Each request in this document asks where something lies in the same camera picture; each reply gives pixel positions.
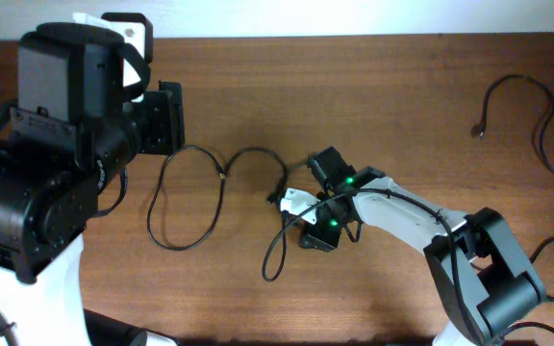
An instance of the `wood grain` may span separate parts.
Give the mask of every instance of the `wood grain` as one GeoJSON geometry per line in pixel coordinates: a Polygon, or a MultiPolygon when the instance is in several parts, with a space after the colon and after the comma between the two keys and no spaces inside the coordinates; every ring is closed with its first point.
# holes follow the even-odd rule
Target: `wood grain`
{"type": "MultiPolygon", "coordinates": [[[[15,95],[15,52],[15,43],[0,42],[0,102],[15,95]]],[[[224,158],[262,145],[288,162],[334,145],[356,168],[382,169],[438,204],[499,210],[527,253],[554,235],[554,176],[530,143],[543,93],[507,83],[491,99],[485,139],[469,136],[494,79],[525,73],[554,91],[554,34],[168,39],[155,42],[154,56],[152,87],[159,80],[184,86],[189,143],[224,158]]],[[[554,162],[554,120],[546,140],[554,162]]],[[[261,154],[233,168],[205,243],[185,253],[159,249],[145,219],[162,160],[137,157],[125,201],[89,222],[86,308],[178,337],[219,340],[389,341],[432,337],[446,323],[424,258],[370,228],[361,243],[344,239],[330,254],[297,248],[292,232],[282,277],[265,283],[261,263],[279,217],[264,199],[280,172],[261,154]]],[[[209,225],[219,181],[192,152],[166,174],[154,227],[183,244],[209,225]]],[[[290,185],[317,190],[306,171],[290,185]]],[[[100,204],[117,192],[112,184],[100,204]]],[[[554,247],[539,261],[554,293],[554,247]]],[[[554,305],[527,320],[554,326],[554,305]]],[[[516,336],[554,344],[543,332],[516,336]]]]}

